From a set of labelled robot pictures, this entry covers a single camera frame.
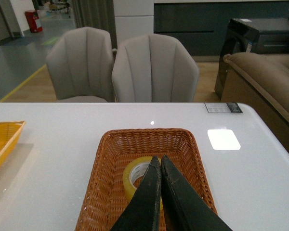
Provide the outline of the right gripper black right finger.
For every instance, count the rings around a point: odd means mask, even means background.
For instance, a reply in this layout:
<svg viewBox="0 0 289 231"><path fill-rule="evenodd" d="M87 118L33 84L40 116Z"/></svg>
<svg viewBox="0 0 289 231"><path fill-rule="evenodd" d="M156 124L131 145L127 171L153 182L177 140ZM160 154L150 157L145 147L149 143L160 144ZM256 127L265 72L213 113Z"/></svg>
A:
<svg viewBox="0 0 289 231"><path fill-rule="evenodd" d="M192 188L174 163L161 159L161 199L168 231L230 231Z"/></svg>

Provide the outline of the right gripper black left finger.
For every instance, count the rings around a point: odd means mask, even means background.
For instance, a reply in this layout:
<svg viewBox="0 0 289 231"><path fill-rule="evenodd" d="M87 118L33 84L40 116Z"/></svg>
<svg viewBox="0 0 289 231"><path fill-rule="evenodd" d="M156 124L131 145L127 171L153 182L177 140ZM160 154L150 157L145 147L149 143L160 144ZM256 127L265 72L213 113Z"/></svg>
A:
<svg viewBox="0 0 289 231"><path fill-rule="evenodd" d="M129 204L112 231L158 231L161 201L161 166L157 156L131 161L124 169L122 182Z"/></svg>

